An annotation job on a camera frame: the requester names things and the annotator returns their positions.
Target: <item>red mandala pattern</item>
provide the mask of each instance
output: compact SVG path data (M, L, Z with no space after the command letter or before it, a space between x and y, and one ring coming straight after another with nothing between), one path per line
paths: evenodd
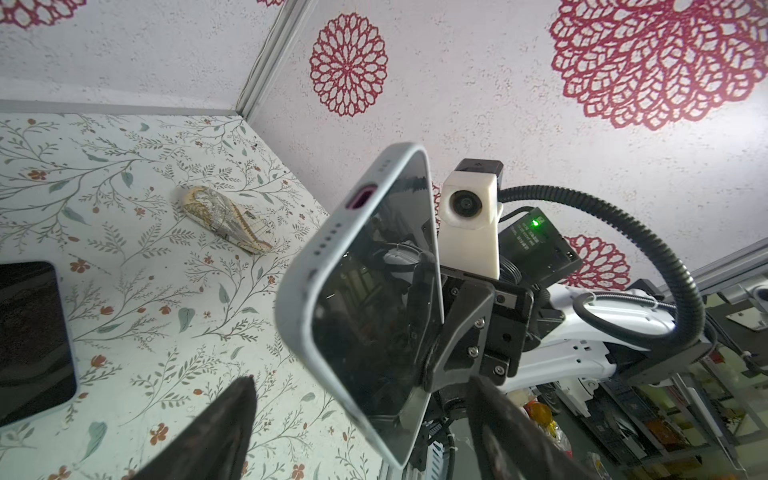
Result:
M587 117L657 130L744 100L768 73L766 0L563 0L552 68Z
M53 25L62 18L71 18L86 0L0 0L2 20L21 28L33 25Z
M437 223L437 227L440 228L440 217L438 217L438 209L440 208L440 197L442 195L440 194L440 187L435 185L435 182L432 182L432 199L435 201L435 223Z
M565 237L584 261L578 272L563 280L570 286L589 289L625 290L629 285L626 256L600 237Z
M320 30L310 58L310 78L328 110L354 117L376 103L387 61L377 27L356 13L339 15Z

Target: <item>white wall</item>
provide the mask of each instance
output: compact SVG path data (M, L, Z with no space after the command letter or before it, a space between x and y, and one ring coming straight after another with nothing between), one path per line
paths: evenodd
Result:
M319 2L253 126L326 208L386 145L420 141L438 183L464 157L501 160L506 187L598 195L641 218L692 270L768 235L768 81L700 121L617 129L562 93L549 33L559 6ZM340 117L313 91L310 56L319 30L351 12L379 28L387 78L374 105ZM564 235L615 242L633 279L657 278L610 228L565 207L546 211Z
M0 24L0 99L234 109L279 9L89 0L55 25Z

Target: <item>smartphone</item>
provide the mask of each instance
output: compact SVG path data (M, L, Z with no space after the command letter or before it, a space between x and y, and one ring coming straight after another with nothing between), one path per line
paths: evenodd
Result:
M280 283L283 341L390 464L403 467L443 324L432 180L424 147L387 147Z
M48 262L0 265L0 427L60 406L78 389Z

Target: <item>phone charging port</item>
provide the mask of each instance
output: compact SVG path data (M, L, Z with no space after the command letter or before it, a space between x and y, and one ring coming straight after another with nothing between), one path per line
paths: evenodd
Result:
M376 191L376 185L368 185L360 189L359 192L352 198L352 201L346 205L347 210L357 210L366 204L368 199Z

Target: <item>black cable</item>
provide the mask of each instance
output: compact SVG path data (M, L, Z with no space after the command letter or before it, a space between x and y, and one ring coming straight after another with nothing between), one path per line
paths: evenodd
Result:
M699 360L702 360L704 357L708 357L712 355L712 352L715 351L717 348L717 341L718 341L718 335L717 335L717 329L715 328L713 321L710 320L710 314L707 314L707 323L704 324L704 335L707 336L707 338L712 342L712 346L710 348L701 354L699 358L696 359L696 362Z
M512 212L504 215L498 222L499 223L505 222L505 221L509 220L510 218L514 217L515 215L522 214L523 212L530 212L533 209L534 209L534 207L520 207L517 210L513 210Z
M498 256L498 266L501 269L501 274L504 277L504 281L507 283L519 284L523 280L523 274L520 269L507 257L503 255Z
M604 320L600 318L599 316L595 315L594 313L587 310L586 304L591 302L592 300L622 300L622 301L629 301L634 303L639 303L640 305L645 306L659 306L660 308L663 308L665 310L669 310L672 313L675 313L675 305L672 303L666 303L666 302L659 302L656 299L647 297L647 296L636 296L636 295L630 295L629 293L618 293L618 292L587 292L582 293L581 295L574 298L574 312L576 315L579 315L582 320L584 320L586 323L589 323L594 328L610 333L613 335L613 333L608 332L607 330L610 330L612 326L615 326L613 323L608 322L607 320ZM637 333L638 336L643 336L644 338L651 337L653 339L663 339L665 335L650 335L647 333ZM637 344L634 339L632 340L625 340L629 343Z
M545 200L568 205L611 225L634 243L661 273L677 306L675 328L664 335L639 333L591 313L586 318L579 314L585 322L616 339L652 351L687 348L698 340L704 329L704 304L696 282L672 249L640 221L606 201L569 188L528 185L507 188L498 194L498 201L502 203L518 200Z
M448 467L446 467L445 480L453 479L453 465L456 463L456 442L453 439L453 434L448 433Z
M536 338L540 339L541 335L538 332L538 313L542 308L544 308L544 305L549 302L550 295L549 290L545 288L538 288L538 286L536 286L534 292L533 305L531 306L531 316L530 320L528 321L528 331L536 336Z
M707 322L711 323L715 332L717 332L720 343L733 350L733 352L736 353L744 361L744 365L749 371L756 374L766 374L765 370L763 370L763 367L752 360L751 354L742 349L739 344L736 343L730 335L728 335L728 332L714 319L714 317L712 317L709 312L707 312Z

